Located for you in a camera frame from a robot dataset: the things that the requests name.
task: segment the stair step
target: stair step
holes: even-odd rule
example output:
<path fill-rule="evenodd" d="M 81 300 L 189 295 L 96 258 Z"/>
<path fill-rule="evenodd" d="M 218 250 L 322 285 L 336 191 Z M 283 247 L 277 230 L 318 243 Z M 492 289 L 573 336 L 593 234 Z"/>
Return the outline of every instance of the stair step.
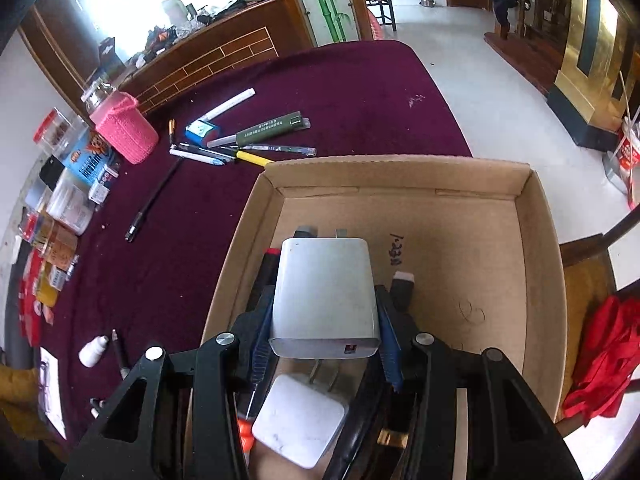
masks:
<path fill-rule="evenodd" d="M 564 59 L 564 47 L 553 39 L 549 34 L 536 31 L 533 28 L 529 28 L 532 32 L 531 37 L 526 38 L 530 46 L 533 49 L 539 51 L 542 56 L 546 57 L 548 61 L 557 66 L 558 70 L 562 67 L 562 60 Z"/>
<path fill-rule="evenodd" d="M 558 65 L 558 58 L 548 55 L 541 44 L 535 48 L 529 40 L 523 40 L 516 34 L 510 34 L 508 40 L 503 40 L 499 34 L 488 32 L 484 40 L 540 93 L 545 96 L 549 93 L 562 66 L 561 60 Z"/>

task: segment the cardboard tray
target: cardboard tray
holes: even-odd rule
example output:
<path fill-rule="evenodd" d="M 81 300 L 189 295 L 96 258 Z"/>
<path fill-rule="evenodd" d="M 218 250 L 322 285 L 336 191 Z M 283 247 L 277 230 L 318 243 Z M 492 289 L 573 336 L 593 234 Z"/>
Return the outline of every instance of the cardboard tray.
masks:
<path fill-rule="evenodd" d="M 564 277 L 545 194 L 528 165 L 423 155 L 268 164 L 231 242 L 203 341 L 244 311 L 264 251 L 303 224 L 317 226 L 321 237 L 343 228 L 366 240 L 375 283 L 389 287 L 396 270 L 414 273 L 410 312 L 418 327 L 453 348 L 502 349 L 555 416 L 566 350 Z M 305 366 L 281 360 L 279 371 Z M 363 360 L 343 362 L 347 396 L 363 370 Z M 320 478 L 328 457 L 306 471 L 257 443 L 253 478 Z"/>

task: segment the wooden counter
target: wooden counter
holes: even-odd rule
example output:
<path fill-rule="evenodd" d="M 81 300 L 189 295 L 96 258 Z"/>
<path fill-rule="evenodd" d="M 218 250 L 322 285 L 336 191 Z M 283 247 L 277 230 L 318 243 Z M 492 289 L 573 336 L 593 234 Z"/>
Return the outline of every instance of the wooden counter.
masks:
<path fill-rule="evenodd" d="M 202 28 L 138 70 L 121 90 L 149 112 L 223 70 L 311 48 L 283 0 L 267 0 Z"/>

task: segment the blue sharpener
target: blue sharpener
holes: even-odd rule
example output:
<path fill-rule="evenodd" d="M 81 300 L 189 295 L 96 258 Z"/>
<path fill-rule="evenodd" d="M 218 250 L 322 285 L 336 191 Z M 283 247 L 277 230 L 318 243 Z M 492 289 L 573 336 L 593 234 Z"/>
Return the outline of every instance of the blue sharpener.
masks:
<path fill-rule="evenodd" d="M 207 121 L 193 121 L 184 131 L 184 135 L 193 144 L 197 144 L 201 148 L 207 147 L 207 142 L 217 139 L 220 136 L 220 126 L 208 123 Z"/>

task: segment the gold wall panel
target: gold wall panel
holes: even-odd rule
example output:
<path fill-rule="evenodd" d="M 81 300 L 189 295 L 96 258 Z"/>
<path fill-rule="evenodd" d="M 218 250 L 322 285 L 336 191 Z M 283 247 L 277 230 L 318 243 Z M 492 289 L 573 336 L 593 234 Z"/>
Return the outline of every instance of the gold wall panel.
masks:
<path fill-rule="evenodd" d="M 571 1 L 569 35 L 556 87 L 569 99 L 584 121 L 603 130 L 616 131 L 625 111 L 624 96 L 612 98 L 628 33 L 628 25 L 618 17 L 609 0 L 600 0 L 598 37 L 589 75 L 578 68 L 586 20 L 587 0 Z M 630 70 L 625 82 L 628 95 L 634 89 L 638 70 Z"/>

